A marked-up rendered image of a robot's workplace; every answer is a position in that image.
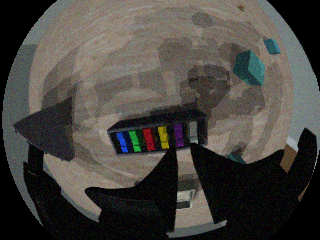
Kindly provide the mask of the teal cube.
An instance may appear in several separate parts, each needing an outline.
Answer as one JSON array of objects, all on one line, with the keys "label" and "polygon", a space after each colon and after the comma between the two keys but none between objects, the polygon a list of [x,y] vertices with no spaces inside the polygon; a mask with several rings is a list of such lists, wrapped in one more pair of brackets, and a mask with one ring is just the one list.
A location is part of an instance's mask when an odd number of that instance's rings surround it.
[{"label": "teal cube", "polygon": [[233,73],[239,76],[245,84],[259,85],[260,87],[260,85],[264,83],[264,68],[265,65],[263,61],[261,61],[251,49],[248,49],[248,51],[236,55]]},{"label": "teal cube", "polygon": [[241,159],[241,157],[239,155],[233,155],[233,153],[229,153],[227,159],[235,160],[236,163],[237,163],[237,161],[239,161],[239,163],[241,163],[241,164],[247,164],[247,163],[245,163],[245,161],[243,159]]},{"label": "teal cube", "polygon": [[268,40],[263,40],[264,41],[264,45],[265,47],[267,47],[268,52],[271,53],[271,55],[273,55],[273,53],[277,53],[277,55],[279,55],[280,52],[280,48],[279,45],[277,45],[277,41],[276,40],[272,40],[272,39],[268,39]]}]

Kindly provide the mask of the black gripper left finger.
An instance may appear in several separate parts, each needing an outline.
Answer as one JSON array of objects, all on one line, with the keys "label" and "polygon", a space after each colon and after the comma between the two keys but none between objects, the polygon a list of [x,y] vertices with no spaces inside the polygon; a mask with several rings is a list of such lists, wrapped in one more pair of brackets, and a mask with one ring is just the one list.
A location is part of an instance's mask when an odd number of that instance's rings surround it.
[{"label": "black gripper left finger", "polygon": [[153,217],[167,233],[175,232],[177,175],[176,148],[169,145],[159,164],[135,187],[100,188],[89,187],[85,195],[100,209],[125,213],[125,215]]}]

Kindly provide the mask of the yellow fuse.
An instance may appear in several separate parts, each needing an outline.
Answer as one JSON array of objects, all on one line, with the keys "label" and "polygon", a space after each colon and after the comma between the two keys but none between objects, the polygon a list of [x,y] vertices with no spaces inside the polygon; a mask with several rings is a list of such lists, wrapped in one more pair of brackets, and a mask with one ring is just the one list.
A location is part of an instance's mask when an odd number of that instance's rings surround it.
[{"label": "yellow fuse", "polygon": [[161,147],[168,148],[169,147],[169,137],[167,131],[167,125],[159,125],[160,139],[161,139]]}]

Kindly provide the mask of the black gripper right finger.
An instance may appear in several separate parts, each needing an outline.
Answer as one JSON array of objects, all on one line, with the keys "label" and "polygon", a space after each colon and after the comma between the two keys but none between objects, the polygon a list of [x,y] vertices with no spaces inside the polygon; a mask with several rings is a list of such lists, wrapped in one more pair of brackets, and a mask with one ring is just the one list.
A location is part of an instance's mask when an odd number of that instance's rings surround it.
[{"label": "black gripper right finger", "polygon": [[277,149],[264,159],[241,164],[197,143],[189,143],[189,148],[205,200],[212,213],[213,224],[227,220],[225,216],[239,204],[245,192],[267,176],[267,173],[271,173],[281,163],[285,152],[284,149]]}]

